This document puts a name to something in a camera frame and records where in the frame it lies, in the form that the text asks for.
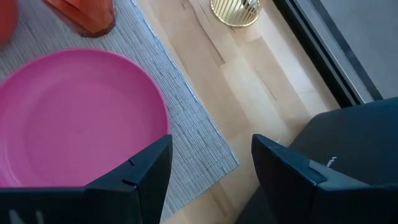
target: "gold metal container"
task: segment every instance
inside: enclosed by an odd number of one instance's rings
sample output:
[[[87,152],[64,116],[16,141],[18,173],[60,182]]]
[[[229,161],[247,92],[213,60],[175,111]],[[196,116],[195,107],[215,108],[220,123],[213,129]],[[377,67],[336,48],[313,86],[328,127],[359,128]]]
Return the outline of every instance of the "gold metal container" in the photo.
[[[210,0],[217,18],[231,27],[246,27],[259,17],[263,0]]]

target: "logo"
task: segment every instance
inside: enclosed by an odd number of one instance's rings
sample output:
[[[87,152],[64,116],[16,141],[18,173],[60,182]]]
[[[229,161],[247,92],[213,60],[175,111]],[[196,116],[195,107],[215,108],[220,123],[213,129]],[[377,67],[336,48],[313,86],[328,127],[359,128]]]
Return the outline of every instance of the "logo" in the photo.
[[[330,167],[331,164],[332,164],[336,159],[337,159],[337,157],[336,157],[336,156],[333,156],[333,157],[329,160],[329,162],[328,162],[328,164],[326,165],[326,167]]]

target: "woven placemat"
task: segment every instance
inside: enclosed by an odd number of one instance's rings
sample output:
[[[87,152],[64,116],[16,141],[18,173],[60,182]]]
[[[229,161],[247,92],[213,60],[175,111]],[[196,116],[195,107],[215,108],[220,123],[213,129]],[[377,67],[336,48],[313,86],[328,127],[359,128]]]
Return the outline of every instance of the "woven placemat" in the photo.
[[[36,57],[71,47],[91,47],[130,58],[160,86],[174,141],[163,221],[238,165],[225,138],[134,1],[117,1],[116,27],[98,39],[73,33],[39,0],[19,0],[19,7],[16,33],[0,50],[0,78]]]

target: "table mat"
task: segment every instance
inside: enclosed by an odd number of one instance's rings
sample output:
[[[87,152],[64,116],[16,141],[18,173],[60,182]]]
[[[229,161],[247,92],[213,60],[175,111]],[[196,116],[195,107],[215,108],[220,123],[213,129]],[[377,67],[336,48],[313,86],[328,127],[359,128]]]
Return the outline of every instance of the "table mat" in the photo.
[[[165,221],[232,171],[238,160],[139,6],[118,0],[115,8],[111,33],[87,39],[72,32],[40,0],[19,0],[18,28],[0,49],[0,78],[37,57],[71,47],[109,50],[137,62],[160,86],[170,113],[174,153]]]

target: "orange object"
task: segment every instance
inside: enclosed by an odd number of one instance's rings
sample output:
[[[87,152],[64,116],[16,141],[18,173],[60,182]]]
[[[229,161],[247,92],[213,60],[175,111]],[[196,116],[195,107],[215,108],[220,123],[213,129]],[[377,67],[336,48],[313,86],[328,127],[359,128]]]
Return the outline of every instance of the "orange object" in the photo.
[[[113,0],[43,0],[56,15],[85,37],[107,34],[115,25]]]
[[[0,47],[12,37],[18,23],[17,0],[0,0]]]

